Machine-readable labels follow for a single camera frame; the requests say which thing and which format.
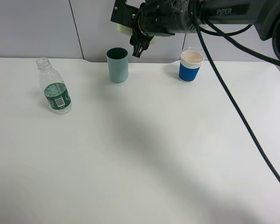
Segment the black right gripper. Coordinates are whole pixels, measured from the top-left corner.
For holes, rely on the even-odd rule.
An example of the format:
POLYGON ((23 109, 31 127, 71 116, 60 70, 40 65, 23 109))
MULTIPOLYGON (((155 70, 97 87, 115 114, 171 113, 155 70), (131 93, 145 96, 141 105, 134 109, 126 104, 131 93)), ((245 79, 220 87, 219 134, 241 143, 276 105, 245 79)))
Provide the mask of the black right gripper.
POLYGON ((144 0, 139 7, 128 5, 126 0, 117 0, 113 6, 111 21, 133 30, 132 56, 140 58, 148 49, 154 36, 168 37, 175 34, 162 25, 163 0, 144 0))

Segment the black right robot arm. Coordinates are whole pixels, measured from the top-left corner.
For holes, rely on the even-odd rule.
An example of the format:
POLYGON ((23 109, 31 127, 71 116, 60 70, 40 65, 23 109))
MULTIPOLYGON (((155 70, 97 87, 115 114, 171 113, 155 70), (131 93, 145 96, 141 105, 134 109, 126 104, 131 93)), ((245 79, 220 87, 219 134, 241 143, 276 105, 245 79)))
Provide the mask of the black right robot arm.
POLYGON ((174 36, 177 33, 195 33, 196 25, 202 29, 209 25, 227 40, 235 33, 223 33, 216 24, 244 24, 238 33, 254 26, 261 40, 272 39, 277 60, 261 56, 247 48, 242 51, 261 60, 280 66, 280 0, 146 0, 139 8, 125 0, 113 6, 111 21, 130 28, 133 56, 140 57, 154 36, 174 36))

